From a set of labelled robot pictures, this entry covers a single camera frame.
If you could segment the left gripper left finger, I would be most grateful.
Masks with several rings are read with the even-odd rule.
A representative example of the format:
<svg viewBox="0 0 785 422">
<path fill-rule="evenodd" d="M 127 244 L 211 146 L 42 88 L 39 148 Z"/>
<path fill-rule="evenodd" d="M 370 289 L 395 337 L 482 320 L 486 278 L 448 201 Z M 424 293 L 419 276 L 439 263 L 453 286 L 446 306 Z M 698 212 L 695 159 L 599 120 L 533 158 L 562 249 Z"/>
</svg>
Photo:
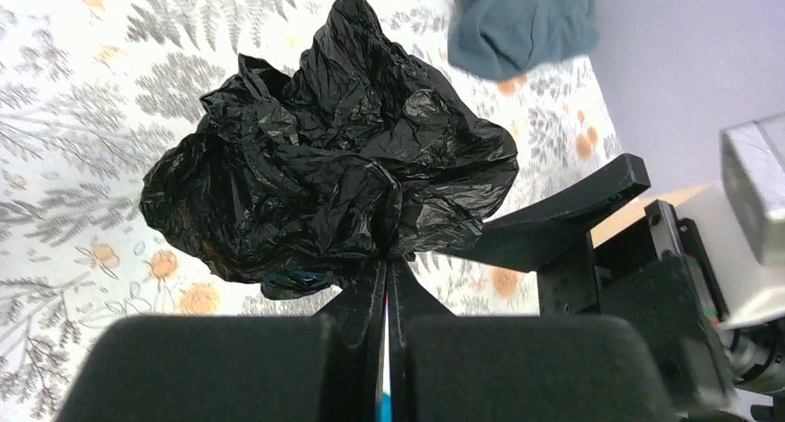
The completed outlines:
<svg viewBox="0 0 785 422">
<path fill-rule="evenodd" d="M 312 316 L 132 316 L 86 357 L 61 421 L 375 421 L 383 263 Z"/>
</svg>

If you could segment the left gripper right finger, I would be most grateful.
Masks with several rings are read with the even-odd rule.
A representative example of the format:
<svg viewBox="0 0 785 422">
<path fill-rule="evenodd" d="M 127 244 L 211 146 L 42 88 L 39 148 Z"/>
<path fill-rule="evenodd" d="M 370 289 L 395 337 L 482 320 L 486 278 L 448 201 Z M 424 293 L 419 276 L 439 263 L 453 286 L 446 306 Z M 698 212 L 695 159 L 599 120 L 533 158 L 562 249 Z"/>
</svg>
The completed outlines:
<svg viewBox="0 0 785 422">
<path fill-rule="evenodd" d="M 671 421 L 646 343 L 611 316 L 456 316 L 388 267 L 396 421 Z"/>
</svg>

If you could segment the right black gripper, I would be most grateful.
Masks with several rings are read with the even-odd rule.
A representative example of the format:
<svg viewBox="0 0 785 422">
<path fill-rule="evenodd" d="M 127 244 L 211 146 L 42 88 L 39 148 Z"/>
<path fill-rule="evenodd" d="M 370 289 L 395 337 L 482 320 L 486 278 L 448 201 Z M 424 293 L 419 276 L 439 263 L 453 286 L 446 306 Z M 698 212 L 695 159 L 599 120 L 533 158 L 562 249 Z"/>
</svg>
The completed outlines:
<svg viewBox="0 0 785 422">
<path fill-rule="evenodd" d="M 483 225 L 447 254 L 537 272 L 540 313 L 628 321 L 644 338 L 678 410 L 715 410 L 735 396 L 718 326 L 729 310 L 696 223 L 655 200 L 599 246 L 587 235 L 651 187 L 641 157 L 622 154 L 587 178 Z"/>
</svg>

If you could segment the black trash bag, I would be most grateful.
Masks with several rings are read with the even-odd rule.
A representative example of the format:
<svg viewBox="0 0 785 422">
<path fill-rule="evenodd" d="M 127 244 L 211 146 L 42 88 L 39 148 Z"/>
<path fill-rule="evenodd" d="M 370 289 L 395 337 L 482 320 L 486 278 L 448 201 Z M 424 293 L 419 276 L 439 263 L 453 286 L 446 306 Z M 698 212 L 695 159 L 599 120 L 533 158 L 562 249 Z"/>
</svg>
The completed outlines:
<svg viewBox="0 0 785 422">
<path fill-rule="evenodd" d="M 371 260 L 467 249 L 518 174 L 503 127 L 336 0 L 300 67 L 239 56 L 197 129 L 143 179 L 146 224 L 271 300 L 345 287 Z"/>
</svg>

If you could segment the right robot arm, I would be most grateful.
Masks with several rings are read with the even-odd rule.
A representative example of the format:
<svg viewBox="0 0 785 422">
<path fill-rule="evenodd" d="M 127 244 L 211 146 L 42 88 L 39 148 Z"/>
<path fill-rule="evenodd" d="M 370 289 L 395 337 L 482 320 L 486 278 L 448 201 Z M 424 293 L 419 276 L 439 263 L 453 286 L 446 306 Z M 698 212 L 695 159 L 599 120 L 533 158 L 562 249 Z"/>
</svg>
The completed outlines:
<svg viewBox="0 0 785 422">
<path fill-rule="evenodd" d="M 542 316 L 605 315 L 645 339 L 675 408 L 695 417 L 745 390 L 771 396 L 756 421 L 784 417 L 784 168 L 731 151 L 720 182 L 682 203 L 653 200 L 643 160 L 616 157 L 588 178 L 485 224 L 458 256 L 537 275 Z"/>
</svg>

